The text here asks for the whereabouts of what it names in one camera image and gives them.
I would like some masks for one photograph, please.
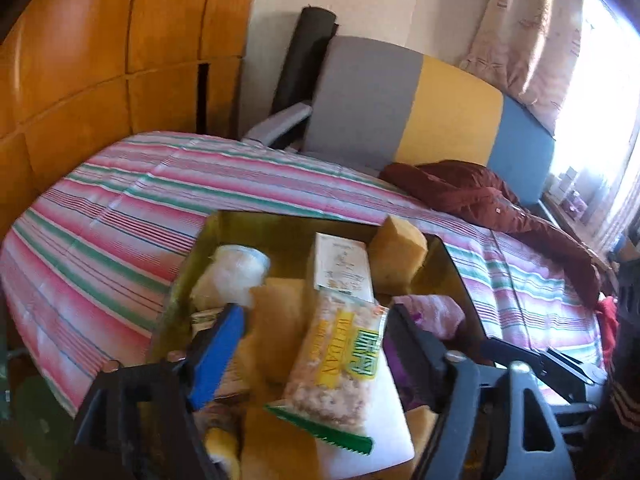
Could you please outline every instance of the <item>red jacket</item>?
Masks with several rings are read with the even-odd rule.
[[[409,166],[394,163],[380,178],[425,206],[470,224],[507,233],[558,263],[584,306],[594,309],[600,284],[586,249],[568,234],[518,206],[518,198],[493,171],[458,160]]]

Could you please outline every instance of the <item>snack bag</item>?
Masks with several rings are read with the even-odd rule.
[[[318,304],[284,398],[266,409],[339,447],[369,454],[370,405],[388,309],[319,287]]]

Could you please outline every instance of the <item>pink curtain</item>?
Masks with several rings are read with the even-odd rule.
[[[578,54],[584,0],[489,0],[460,68],[524,104],[553,134]]]

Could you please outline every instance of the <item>chair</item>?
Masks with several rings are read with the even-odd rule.
[[[308,118],[300,153],[377,175],[387,164],[466,160],[494,170],[524,205],[542,194],[554,140],[498,89],[456,67],[383,41],[334,37],[311,103],[242,139],[271,146]]]

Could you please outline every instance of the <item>tray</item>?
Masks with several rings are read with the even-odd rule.
[[[254,247],[271,259],[269,276],[304,278],[316,232],[368,244],[377,229],[378,226],[356,222],[271,213],[220,210],[211,214],[171,286],[146,361],[156,362],[167,352],[186,348],[190,343],[193,308],[189,294],[218,246],[238,244]],[[451,346],[478,361],[476,349],[486,337],[478,314],[443,241],[434,235],[425,236],[429,252],[414,277],[411,293],[443,294],[459,304],[466,319]],[[388,304],[390,298],[376,295],[376,299],[381,304]]]

